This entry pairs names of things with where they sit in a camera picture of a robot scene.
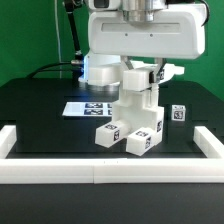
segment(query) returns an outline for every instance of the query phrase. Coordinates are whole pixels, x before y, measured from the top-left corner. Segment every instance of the black and white marker sheet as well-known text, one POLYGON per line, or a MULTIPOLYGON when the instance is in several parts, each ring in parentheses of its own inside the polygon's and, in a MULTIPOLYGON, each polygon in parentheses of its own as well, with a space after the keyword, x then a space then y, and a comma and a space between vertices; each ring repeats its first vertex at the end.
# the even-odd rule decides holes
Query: black and white marker sheet
POLYGON ((62 115, 69 117, 111 117, 112 104, 102 102, 68 102, 62 115))

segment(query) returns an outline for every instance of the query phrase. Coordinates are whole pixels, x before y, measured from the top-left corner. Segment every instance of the white robot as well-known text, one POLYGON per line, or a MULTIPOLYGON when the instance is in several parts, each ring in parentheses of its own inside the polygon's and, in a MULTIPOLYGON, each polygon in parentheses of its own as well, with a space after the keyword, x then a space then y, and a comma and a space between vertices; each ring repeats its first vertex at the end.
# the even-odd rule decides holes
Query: white robot
POLYGON ((165 0, 89 0, 89 85, 120 83, 112 120, 96 130, 96 144, 111 147, 127 138, 126 151, 143 155, 162 141, 164 108, 159 84, 184 68, 165 58, 195 59, 205 49, 204 4, 165 0), (129 57, 155 58, 155 64, 129 57))

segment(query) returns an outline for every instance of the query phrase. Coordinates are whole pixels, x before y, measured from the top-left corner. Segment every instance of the black table surface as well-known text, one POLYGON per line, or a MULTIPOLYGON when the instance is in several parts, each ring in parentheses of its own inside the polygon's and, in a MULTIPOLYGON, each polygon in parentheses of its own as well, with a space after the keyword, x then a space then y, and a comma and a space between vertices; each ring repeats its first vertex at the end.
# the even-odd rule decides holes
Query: black table surface
MULTIPOLYGON (((65 118, 67 101, 112 102, 117 93, 80 89, 69 79, 15 79, 0 88, 0 128, 16 124, 8 158, 137 158, 125 140, 106 150, 95 128, 108 118, 65 118)), ((194 127, 223 142, 224 103, 197 83, 160 87, 163 142, 143 158, 204 158, 194 127), (171 121, 171 105, 186 106, 186 121, 171 121)), ((223 184, 0 185, 0 223, 223 223, 223 184)))

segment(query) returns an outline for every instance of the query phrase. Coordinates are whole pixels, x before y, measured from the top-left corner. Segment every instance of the green wall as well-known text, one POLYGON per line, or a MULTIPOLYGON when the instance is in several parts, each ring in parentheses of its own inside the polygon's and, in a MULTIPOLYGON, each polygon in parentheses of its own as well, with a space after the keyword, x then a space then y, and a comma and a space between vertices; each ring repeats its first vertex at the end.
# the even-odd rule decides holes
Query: green wall
MULTIPOLYGON (((185 66, 185 75, 177 80, 195 81, 224 100, 224 1, 207 0, 211 19, 206 25, 206 52, 199 59, 169 60, 185 66)), ((57 62, 57 38, 54 21, 54 1, 2 1, 0 3, 0 85, 16 77, 24 77, 36 68, 57 62)), ((58 0, 63 60, 73 59, 70 30, 58 0)), ((88 52, 85 7, 75 12, 81 47, 88 52)))

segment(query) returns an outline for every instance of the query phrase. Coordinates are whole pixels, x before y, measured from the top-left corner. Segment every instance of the white cube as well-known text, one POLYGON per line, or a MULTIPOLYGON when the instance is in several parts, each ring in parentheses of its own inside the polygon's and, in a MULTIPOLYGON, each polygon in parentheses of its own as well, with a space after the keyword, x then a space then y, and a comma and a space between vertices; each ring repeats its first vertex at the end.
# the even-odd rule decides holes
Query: white cube
POLYGON ((172 105, 171 119, 173 121, 185 121, 186 107, 184 105, 172 105))
POLYGON ((109 148, 127 136, 129 131, 130 125, 124 120, 110 122, 96 129, 95 143, 109 148))
POLYGON ((151 128, 140 128, 127 138, 126 152, 141 156, 154 146, 151 128))

